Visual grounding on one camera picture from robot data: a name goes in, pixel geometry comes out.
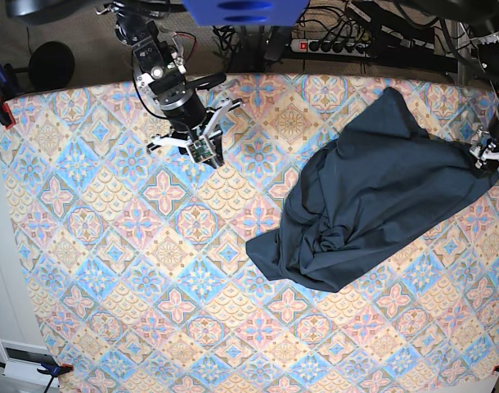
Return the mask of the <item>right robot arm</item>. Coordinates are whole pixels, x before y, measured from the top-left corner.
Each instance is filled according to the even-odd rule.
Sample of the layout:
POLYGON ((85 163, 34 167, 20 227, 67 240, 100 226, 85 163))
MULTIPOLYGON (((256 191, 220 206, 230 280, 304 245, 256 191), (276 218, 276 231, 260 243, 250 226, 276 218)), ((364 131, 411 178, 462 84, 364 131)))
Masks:
POLYGON ((170 4, 147 1, 109 1, 98 12, 116 15, 115 34, 132 49, 134 88, 139 97, 152 99, 159 112, 152 115, 169 122, 169 131, 151 136, 146 150, 176 147, 196 164, 214 169, 224 165, 220 120, 241 106, 242 100, 226 98, 217 107, 204 106, 199 91, 223 84, 227 76, 220 72, 188 81, 184 47, 172 32, 171 43, 159 39, 155 23, 169 13, 170 4))

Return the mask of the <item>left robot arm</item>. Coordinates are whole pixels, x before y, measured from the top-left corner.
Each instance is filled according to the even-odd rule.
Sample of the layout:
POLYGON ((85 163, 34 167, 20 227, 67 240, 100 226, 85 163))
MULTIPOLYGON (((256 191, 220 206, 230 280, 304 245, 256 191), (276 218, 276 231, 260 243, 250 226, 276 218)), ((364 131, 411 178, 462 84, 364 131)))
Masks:
MULTIPOLYGON (((454 57, 481 79, 486 79, 499 99, 499 1, 440 1, 435 10, 440 24, 451 20, 470 27, 468 37, 477 49, 477 60, 464 58, 444 34, 454 57)), ((486 128, 478 131, 478 140, 470 148, 475 166, 495 170, 499 161, 499 105, 486 128)))

